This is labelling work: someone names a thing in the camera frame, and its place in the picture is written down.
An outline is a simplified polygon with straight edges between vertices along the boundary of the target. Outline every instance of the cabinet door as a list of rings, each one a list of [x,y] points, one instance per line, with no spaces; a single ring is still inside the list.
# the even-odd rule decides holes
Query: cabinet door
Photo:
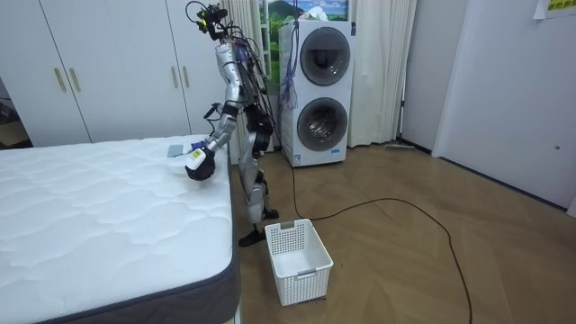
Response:
[[[90,142],[38,1],[2,1],[0,13],[0,76],[32,144]]]
[[[213,103],[224,102],[225,84],[216,63],[214,48],[218,42],[199,31],[198,26],[188,20],[185,12],[188,2],[166,0],[192,134],[205,134],[212,131],[212,127],[203,116]],[[218,3],[215,0],[202,2],[205,5]],[[201,9],[199,4],[191,4],[188,12],[194,19]]]
[[[41,3],[93,141],[190,134],[164,3]]]

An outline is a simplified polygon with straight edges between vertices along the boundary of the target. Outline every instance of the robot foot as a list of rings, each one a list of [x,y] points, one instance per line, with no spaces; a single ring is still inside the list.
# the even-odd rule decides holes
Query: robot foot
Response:
[[[266,234],[263,231],[254,229],[250,234],[246,235],[244,238],[238,240],[238,245],[245,248],[258,243],[261,240],[266,239]]]
[[[277,210],[268,210],[264,209],[264,218],[263,220],[276,220],[280,218],[280,213]]]

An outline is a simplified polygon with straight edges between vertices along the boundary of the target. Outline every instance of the robot leg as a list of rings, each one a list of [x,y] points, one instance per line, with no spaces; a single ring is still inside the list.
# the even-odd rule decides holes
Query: robot leg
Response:
[[[238,244],[241,247],[247,247],[266,239],[265,233],[258,229],[257,224],[265,219],[279,217],[278,211],[270,209],[270,190],[264,178],[264,172],[259,168],[257,160],[259,155],[253,154],[256,137],[255,133],[248,134],[246,150],[239,161],[240,180],[246,196],[248,217],[254,228],[247,236],[239,240]]]

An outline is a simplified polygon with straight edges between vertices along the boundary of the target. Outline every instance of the white curtain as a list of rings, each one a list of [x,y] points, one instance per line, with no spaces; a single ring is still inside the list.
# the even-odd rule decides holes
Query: white curtain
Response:
[[[244,32],[244,36],[251,38],[256,42],[256,45],[262,51],[262,33],[260,32],[260,12],[258,7],[258,0],[223,0],[220,1],[221,6],[228,10],[228,17],[224,20],[228,23],[230,20],[234,22],[234,25],[240,27]],[[260,64],[264,66],[262,61],[263,57],[260,56]],[[241,149],[244,147],[244,140],[247,136],[246,130],[246,117],[243,113],[238,115],[238,125],[236,131],[230,140],[230,154],[233,156],[232,162],[238,163],[235,157]]]
[[[350,0],[356,22],[348,146],[396,138],[417,0]]]

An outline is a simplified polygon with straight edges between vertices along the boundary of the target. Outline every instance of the washing machine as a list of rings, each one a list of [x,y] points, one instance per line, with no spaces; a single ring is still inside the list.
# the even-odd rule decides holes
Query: washing machine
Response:
[[[280,89],[283,149],[293,167],[343,161],[347,151],[356,24],[299,21],[299,25],[293,84]],[[293,22],[288,22],[279,31],[281,78],[286,75],[295,42],[293,29]]]

